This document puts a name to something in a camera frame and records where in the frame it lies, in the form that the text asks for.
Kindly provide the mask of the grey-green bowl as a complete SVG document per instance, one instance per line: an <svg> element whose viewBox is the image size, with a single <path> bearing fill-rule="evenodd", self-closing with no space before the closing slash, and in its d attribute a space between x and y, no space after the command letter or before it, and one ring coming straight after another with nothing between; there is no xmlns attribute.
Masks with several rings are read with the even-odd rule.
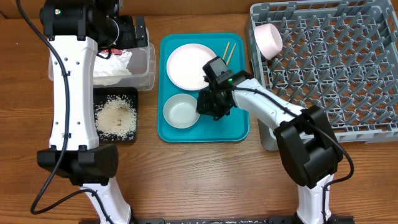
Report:
<svg viewBox="0 0 398 224"><path fill-rule="evenodd" d="M166 122L172 127L189 128L200 117L200 114L197 113L197 99L184 93L176 94L165 102L163 115Z"/></svg>

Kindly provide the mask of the white napkin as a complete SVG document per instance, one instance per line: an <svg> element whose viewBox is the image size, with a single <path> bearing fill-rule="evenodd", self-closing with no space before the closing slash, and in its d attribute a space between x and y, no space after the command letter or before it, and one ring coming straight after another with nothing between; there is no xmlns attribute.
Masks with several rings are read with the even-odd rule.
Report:
<svg viewBox="0 0 398 224"><path fill-rule="evenodd" d="M123 50L121 55L112 54L109 59L96 56L93 83L104 86L113 85L122 78L132 75L127 69L131 57L132 53L127 50Z"/></svg>

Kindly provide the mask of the red snack wrapper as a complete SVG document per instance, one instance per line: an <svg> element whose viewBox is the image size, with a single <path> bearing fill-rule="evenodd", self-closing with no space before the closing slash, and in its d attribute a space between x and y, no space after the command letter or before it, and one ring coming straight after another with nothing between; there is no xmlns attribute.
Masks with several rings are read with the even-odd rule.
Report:
<svg viewBox="0 0 398 224"><path fill-rule="evenodd" d="M119 50L119 49L111 49L111 53L113 55L122 55L125 52L125 50ZM101 51L102 54L109 54L109 49L105 49Z"/></svg>

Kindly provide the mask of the clear plastic bin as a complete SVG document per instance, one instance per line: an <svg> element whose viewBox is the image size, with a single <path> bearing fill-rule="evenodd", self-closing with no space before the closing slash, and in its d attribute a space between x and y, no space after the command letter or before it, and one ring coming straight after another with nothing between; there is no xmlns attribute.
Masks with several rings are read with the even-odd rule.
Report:
<svg viewBox="0 0 398 224"><path fill-rule="evenodd" d="M68 63L72 59L81 60L83 56L94 59L94 54L98 52L97 43L91 38L86 40L77 40L75 35L57 35L51 44L58 50L61 50L62 56L69 58ZM147 47L127 49L132 53L131 60L127 69L132 75L122 78L118 83L113 85L95 85L96 88L111 87L134 87L140 91L149 91L154 87L155 81L155 50L154 45L150 42ZM89 63L89 68L94 72L95 61Z"/></svg>

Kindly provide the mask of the grey dishwasher rack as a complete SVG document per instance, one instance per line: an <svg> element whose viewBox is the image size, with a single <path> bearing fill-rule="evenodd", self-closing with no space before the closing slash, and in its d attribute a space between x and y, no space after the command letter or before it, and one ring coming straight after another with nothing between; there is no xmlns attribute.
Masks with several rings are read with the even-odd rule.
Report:
<svg viewBox="0 0 398 224"><path fill-rule="evenodd" d="M282 51L266 59L254 29L273 24ZM397 13L391 1L256 3L246 23L256 79L293 104L327 113L339 142L397 140Z"/></svg>

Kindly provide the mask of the pink round plate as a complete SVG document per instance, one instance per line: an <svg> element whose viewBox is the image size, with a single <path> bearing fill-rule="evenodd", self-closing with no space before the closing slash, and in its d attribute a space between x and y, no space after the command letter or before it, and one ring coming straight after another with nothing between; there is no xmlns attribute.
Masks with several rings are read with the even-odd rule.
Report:
<svg viewBox="0 0 398 224"><path fill-rule="evenodd" d="M203 66L216 54L202 44L185 44L176 48L167 59L167 75L177 87L196 91L208 86Z"/></svg>

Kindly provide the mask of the pink small bowl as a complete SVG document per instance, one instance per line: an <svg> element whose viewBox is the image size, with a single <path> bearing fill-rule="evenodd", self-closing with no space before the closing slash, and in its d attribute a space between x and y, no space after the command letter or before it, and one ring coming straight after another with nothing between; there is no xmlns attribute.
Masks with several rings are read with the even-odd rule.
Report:
<svg viewBox="0 0 398 224"><path fill-rule="evenodd" d="M282 37L279 30L273 24L264 24L255 27L254 38L261 54L268 60L282 51Z"/></svg>

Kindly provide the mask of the white rice pile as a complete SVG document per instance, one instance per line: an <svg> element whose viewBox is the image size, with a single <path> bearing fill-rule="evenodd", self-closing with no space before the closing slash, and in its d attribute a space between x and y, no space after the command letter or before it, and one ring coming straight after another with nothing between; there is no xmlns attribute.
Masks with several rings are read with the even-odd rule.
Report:
<svg viewBox="0 0 398 224"><path fill-rule="evenodd" d="M136 103L127 95L108 95L95 105L95 126L101 142L134 141L137 132Z"/></svg>

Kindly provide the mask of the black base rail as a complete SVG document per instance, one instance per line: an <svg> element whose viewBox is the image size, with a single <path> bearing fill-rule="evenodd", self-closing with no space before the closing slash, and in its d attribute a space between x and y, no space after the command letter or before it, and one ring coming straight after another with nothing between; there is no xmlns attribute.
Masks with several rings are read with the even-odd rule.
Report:
<svg viewBox="0 0 398 224"><path fill-rule="evenodd" d="M100 221L82 221L79 224L99 224ZM265 219L230 219L230 220L164 220L138 219L134 223L138 224L293 224L300 223L294 216L273 216ZM328 220L331 224L355 224L353 217L333 216Z"/></svg>

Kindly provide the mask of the black plastic tray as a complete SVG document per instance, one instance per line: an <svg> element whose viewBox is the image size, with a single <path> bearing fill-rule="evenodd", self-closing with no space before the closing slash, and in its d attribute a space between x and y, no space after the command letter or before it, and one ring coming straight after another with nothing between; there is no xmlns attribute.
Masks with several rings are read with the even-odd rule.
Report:
<svg viewBox="0 0 398 224"><path fill-rule="evenodd" d="M138 91L134 87L94 89L95 127L100 143L134 142Z"/></svg>

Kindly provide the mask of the right wooden chopstick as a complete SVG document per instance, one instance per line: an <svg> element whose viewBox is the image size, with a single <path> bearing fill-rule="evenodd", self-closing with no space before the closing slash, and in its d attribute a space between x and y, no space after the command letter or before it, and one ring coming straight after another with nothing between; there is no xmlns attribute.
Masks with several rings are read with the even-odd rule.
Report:
<svg viewBox="0 0 398 224"><path fill-rule="evenodd" d="M227 61L226 61L226 65L227 65L227 66L229 65L229 62L230 62L230 60L231 60L231 57L233 56L235 47L236 47L236 43L233 45L233 48L231 49L230 54L229 54L229 57L228 57L228 59L227 59Z"/></svg>

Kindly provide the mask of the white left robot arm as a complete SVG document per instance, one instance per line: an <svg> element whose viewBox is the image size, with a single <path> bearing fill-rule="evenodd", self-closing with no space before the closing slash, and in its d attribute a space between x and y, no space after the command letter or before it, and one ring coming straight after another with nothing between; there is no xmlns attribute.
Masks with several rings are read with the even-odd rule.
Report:
<svg viewBox="0 0 398 224"><path fill-rule="evenodd" d="M53 125L49 147L37 153L51 176L68 179L86 194L100 223L133 223L118 183L118 150L102 145L94 118L93 72L99 51L147 43L134 19L119 14L119 1L46 1L40 10L53 76Z"/></svg>

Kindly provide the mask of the teal plastic tray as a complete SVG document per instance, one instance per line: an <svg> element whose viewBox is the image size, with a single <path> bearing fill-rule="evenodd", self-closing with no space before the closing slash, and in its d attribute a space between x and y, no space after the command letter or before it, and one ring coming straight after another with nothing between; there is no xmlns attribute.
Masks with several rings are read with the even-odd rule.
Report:
<svg viewBox="0 0 398 224"><path fill-rule="evenodd" d="M180 93L196 98L197 91L183 90L174 85L166 71L170 54L184 44L203 44L218 56L224 54L227 43L235 47L228 68L233 72L246 69L244 43L234 33L170 34L160 43L159 88L158 88L158 121L159 136L166 142L236 142L242 141L249 133L249 113L239 108L232 108L230 115L215 121L211 116L201 115L191 127L178 129L166 122L163 109L166 101Z"/></svg>

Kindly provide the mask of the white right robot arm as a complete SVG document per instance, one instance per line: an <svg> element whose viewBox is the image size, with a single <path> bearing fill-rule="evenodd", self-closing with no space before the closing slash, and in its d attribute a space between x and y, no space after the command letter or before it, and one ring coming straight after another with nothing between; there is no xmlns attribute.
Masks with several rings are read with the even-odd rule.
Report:
<svg viewBox="0 0 398 224"><path fill-rule="evenodd" d="M233 107L254 114L273 132L282 165L298 185L295 222L328 223L329 189L343 153L323 110L279 98L244 70L207 72L203 79L209 89L199 92L198 113L215 121Z"/></svg>

